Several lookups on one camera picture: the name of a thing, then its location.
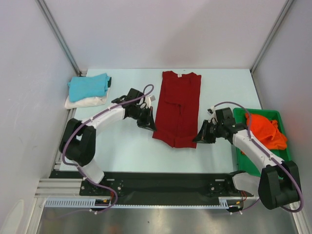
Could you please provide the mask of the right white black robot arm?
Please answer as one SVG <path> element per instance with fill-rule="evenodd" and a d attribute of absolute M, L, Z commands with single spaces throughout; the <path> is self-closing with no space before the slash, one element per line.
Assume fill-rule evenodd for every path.
<path fill-rule="evenodd" d="M 226 181 L 225 191 L 229 195 L 248 192 L 258 197 L 269 210 L 280 207 L 291 212 L 287 205 L 299 202 L 294 212 L 301 211 L 304 198 L 298 166 L 270 151 L 252 133 L 250 124 L 237 123 L 230 108 L 216 109 L 212 106 L 208 113 L 211 118 L 203 121 L 193 142 L 213 144 L 217 138 L 224 138 L 240 149 L 260 172 L 260 176 L 235 172 L 232 179 Z"/>

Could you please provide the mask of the dark red t shirt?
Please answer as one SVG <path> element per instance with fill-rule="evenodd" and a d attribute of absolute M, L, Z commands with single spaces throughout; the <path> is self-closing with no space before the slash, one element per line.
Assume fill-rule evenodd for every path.
<path fill-rule="evenodd" d="M 162 72 L 154 139 L 172 148 L 196 148 L 201 78 L 193 72 Z"/>

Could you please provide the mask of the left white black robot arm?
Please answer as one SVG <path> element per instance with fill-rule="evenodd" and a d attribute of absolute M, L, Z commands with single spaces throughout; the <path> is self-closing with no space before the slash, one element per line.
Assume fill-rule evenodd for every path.
<path fill-rule="evenodd" d="M 127 95 L 115 98 L 103 111 L 79 120 L 70 119 L 63 133 L 59 151 L 65 165 L 76 167 L 85 179 L 91 182 L 91 190 L 97 195 L 104 194 L 108 183 L 103 180 L 104 172 L 98 166 L 95 157 L 96 138 L 113 123 L 132 118 L 139 128 L 155 132 L 152 102 L 155 97 L 131 88 Z"/>

